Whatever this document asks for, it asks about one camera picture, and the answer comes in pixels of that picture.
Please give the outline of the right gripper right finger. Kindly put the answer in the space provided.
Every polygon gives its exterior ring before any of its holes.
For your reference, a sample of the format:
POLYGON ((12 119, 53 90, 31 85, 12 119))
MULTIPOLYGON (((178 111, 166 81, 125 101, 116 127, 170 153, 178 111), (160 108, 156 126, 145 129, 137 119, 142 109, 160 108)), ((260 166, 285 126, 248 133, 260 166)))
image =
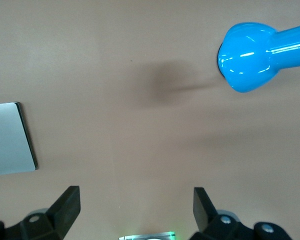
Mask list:
POLYGON ((193 189, 193 215, 198 231, 192 240, 290 240, 279 225, 257 222, 245 226, 238 216, 227 210, 217 210, 203 187, 193 189))

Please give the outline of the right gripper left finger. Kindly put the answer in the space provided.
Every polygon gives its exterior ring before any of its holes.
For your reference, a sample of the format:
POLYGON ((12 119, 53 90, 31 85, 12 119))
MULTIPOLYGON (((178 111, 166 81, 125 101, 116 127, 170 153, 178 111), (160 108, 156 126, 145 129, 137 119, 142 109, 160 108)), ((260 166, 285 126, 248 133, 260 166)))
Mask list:
POLYGON ((49 208, 32 211, 11 227, 0 220, 0 240, 63 240, 80 211, 80 187, 69 186, 49 208))

